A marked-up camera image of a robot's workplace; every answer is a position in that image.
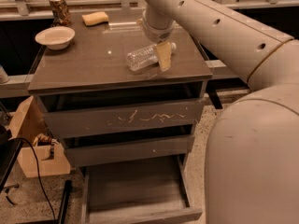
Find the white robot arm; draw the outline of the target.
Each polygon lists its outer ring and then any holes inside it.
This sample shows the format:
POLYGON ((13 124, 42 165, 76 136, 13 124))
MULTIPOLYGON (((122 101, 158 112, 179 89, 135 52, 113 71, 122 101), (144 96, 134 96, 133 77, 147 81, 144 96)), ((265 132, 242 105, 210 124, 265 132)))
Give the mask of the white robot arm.
POLYGON ((207 224, 299 224, 298 41, 211 0, 145 1, 150 40, 178 23, 251 89, 207 140, 207 224))

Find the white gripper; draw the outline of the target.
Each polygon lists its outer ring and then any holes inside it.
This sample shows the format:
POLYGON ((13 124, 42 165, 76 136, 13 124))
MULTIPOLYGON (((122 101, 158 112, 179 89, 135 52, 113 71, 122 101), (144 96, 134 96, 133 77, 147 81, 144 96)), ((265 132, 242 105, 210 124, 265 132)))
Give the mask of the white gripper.
POLYGON ((159 43, 154 48, 155 54, 161 70, 168 70, 171 67, 171 44, 163 41, 167 40, 174 30, 174 20, 159 11, 145 10, 141 25, 146 37, 159 43))

